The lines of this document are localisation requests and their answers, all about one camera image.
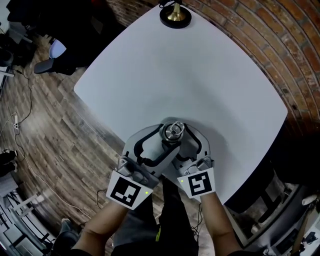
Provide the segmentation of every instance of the white table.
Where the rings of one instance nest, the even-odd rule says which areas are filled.
[[[256,64],[191,11],[183,29],[164,26],[159,7],[121,33],[74,91],[124,142],[177,117],[210,143],[215,186],[225,203],[255,170],[287,109]]]

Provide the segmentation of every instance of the wooden floor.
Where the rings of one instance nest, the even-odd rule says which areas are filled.
[[[74,92],[74,86],[85,69],[78,69],[73,75],[45,73],[34,74],[34,65],[49,58],[48,39],[38,38],[38,48],[32,62],[22,71],[32,89],[30,116],[21,124],[21,134],[16,141],[25,151],[32,170],[24,160],[18,164],[20,186],[26,196],[41,193],[44,200],[36,208],[50,231],[57,234],[61,219],[70,218],[76,224],[83,224],[88,217],[76,208],[61,201],[49,187],[36,177],[39,175],[68,204],[80,208],[90,217],[98,211],[97,191],[108,188],[111,172],[117,165],[124,143],[107,127],[102,126],[90,113]],[[19,121],[30,109],[30,91],[26,79],[16,74],[7,78],[0,99],[1,127],[11,114],[17,113]],[[8,123],[0,137],[1,149],[17,150],[13,126]],[[192,226],[198,220],[198,202],[190,200],[183,193],[182,200]],[[161,185],[152,194],[153,212],[161,213],[163,195]],[[105,193],[99,193],[100,205],[108,200]],[[213,245],[203,226],[199,237],[199,255],[213,255]],[[112,251],[111,239],[106,254]]]

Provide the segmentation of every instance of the wall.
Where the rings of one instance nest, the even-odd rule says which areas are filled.
[[[260,67],[288,109],[286,129],[290,135],[306,135],[319,129],[318,0],[183,2],[227,34]],[[158,1],[107,0],[107,3],[118,21],[129,26]]]

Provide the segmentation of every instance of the electrical cord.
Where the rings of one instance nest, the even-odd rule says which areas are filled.
[[[17,69],[14,69],[14,68],[10,68],[11,70],[14,70],[16,71],[18,74],[20,75],[23,75],[24,78],[27,80],[27,83],[28,83],[28,88],[30,90],[30,110],[29,110],[29,113],[26,115],[26,117],[24,119],[22,119],[22,121],[18,122],[18,125],[20,125],[24,120],[26,120],[30,114],[31,114],[31,109],[32,109],[32,90],[31,90],[31,87],[30,87],[30,84],[29,84],[29,78],[25,76],[24,73],[22,73],[21,71],[17,70]]]
[[[26,115],[26,117],[23,118],[22,121],[20,121],[20,122],[18,123],[18,124],[20,125],[20,124],[21,124],[24,120],[26,120],[26,119],[30,116],[30,114],[31,114],[31,110],[32,110],[32,89],[31,89],[30,84],[29,84],[29,78],[27,78],[27,77],[25,76],[25,74],[23,74],[23,73],[22,73],[21,71],[19,71],[19,70],[13,69],[13,68],[11,68],[11,70],[14,70],[14,71],[16,71],[18,74],[24,76],[24,78],[27,80],[28,88],[29,88],[29,90],[30,90],[30,110],[29,110],[29,113]],[[13,113],[13,114],[8,118],[8,120],[5,122],[3,128],[1,129],[0,136],[1,136],[1,134],[2,134],[2,132],[3,132],[3,130],[4,130],[4,128],[5,128],[6,124],[9,123],[10,118],[12,118],[12,116],[13,116],[14,114],[17,114],[17,113],[16,113],[16,112]],[[51,188],[51,186],[50,186],[47,182],[45,182],[39,175],[37,175],[37,174],[34,172],[34,170],[32,169],[32,167],[31,167],[31,165],[30,165],[30,163],[29,163],[29,161],[28,161],[28,159],[26,158],[26,152],[25,152],[24,148],[17,143],[17,136],[19,136],[19,135],[21,134],[20,129],[18,130],[19,133],[16,133],[16,130],[15,130],[15,127],[14,127],[13,124],[12,124],[12,129],[13,129],[13,137],[14,137],[14,142],[15,142],[15,144],[16,144],[16,147],[17,147],[18,151],[20,152],[20,154],[23,156],[23,159],[22,159],[20,162],[22,162],[23,160],[25,160],[26,163],[27,163],[27,165],[28,165],[28,167],[29,167],[29,169],[30,169],[30,171],[31,171],[31,173],[32,173],[34,176],[36,176],[37,178],[39,178],[43,183],[45,183],[45,184],[49,187],[49,189],[50,189],[62,202],[64,202],[66,205],[68,205],[68,206],[70,206],[70,207],[72,207],[72,208],[75,208],[75,209],[79,210],[81,213],[83,213],[85,216],[87,216],[87,217],[90,219],[90,216],[89,216],[88,214],[86,214],[84,211],[82,211],[80,208],[78,208],[78,207],[76,207],[76,206],[74,206],[74,205],[71,205],[71,204],[67,203],[66,201],[64,201],[64,200],[57,194],[57,192],[55,192],[55,191]]]
[[[29,161],[28,161],[28,159],[27,159],[25,156],[23,157],[23,159],[26,160],[26,163],[27,163],[27,165],[29,166],[29,169],[30,169],[31,173],[32,173],[34,176],[38,177],[43,183],[45,183],[45,184],[49,187],[49,189],[51,189],[51,191],[52,191],[53,193],[55,193],[55,195],[56,195],[62,202],[64,202],[66,205],[68,205],[68,206],[70,206],[70,207],[73,207],[73,208],[79,210],[81,213],[83,213],[85,216],[87,216],[87,217],[90,219],[90,216],[89,216],[88,214],[86,214],[84,211],[82,211],[80,208],[78,208],[78,207],[76,207],[76,206],[73,206],[73,205],[67,203],[66,201],[64,201],[64,200],[57,194],[57,192],[55,192],[55,191],[51,188],[51,186],[50,186],[47,182],[45,182],[38,174],[36,174],[36,173],[34,172],[34,170],[32,169],[32,167],[31,167],[31,165],[30,165],[30,163],[29,163]]]
[[[16,134],[16,133],[15,133],[15,128],[13,128],[13,133],[14,133],[14,142],[15,142],[16,147],[17,147],[17,148],[18,148],[18,147],[21,148],[22,151],[23,151],[23,159],[20,160],[20,161],[17,161],[17,163],[21,163],[23,160],[26,159],[26,152],[25,152],[24,148],[17,143],[17,136],[20,135],[20,129],[19,129],[19,133]]]
[[[4,129],[5,129],[6,125],[7,125],[7,123],[10,123],[9,120],[12,118],[13,115],[16,115],[16,114],[17,114],[17,112],[14,112],[13,114],[10,115],[10,117],[7,119],[7,121],[5,121],[5,124],[4,124],[4,126],[2,127],[1,132],[0,132],[0,137],[1,137],[1,135],[2,135],[2,132],[3,132]]]
[[[200,206],[201,206],[201,203],[199,203],[199,206],[198,206],[198,220],[197,220],[197,225],[194,227],[192,226],[191,227],[191,230],[193,231],[193,235],[196,236],[196,241],[199,242],[199,235],[200,235],[200,230],[202,228],[199,229],[199,226],[200,224],[202,223],[203,221],[203,217],[202,217],[202,207],[200,209]]]

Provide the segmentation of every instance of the office chair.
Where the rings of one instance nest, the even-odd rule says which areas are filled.
[[[0,48],[0,67],[11,66],[13,61],[14,55],[9,51]]]
[[[26,2],[36,8],[26,8]],[[124,30],[103,0],[55,0],[50,3],[50,7],[39,0],[11,0],[8,4],[8,21],[20,22],[28,26],[30,32],[58,39],[66,47],[59,57],[37,63],[36,74],[71,75],[76,68],[87,67]],[[92,25],[92,18],[100,12],[104,12],[104,15],[98,15],[103,29],[98,32]]]

